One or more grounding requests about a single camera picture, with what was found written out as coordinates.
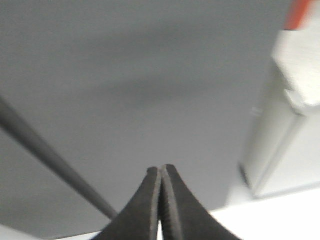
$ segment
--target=gray surface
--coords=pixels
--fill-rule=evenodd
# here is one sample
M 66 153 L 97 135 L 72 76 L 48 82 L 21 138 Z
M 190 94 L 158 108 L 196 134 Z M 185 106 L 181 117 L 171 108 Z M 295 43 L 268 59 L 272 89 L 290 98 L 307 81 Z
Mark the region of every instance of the gray surface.
M 118 211 L 147 167 L 165 163 L 215 209 L 288 3 L 2 1 L 0 94 Z M 0 222 L 39 237 L 106 224 L 17 149 L 0 149 Z

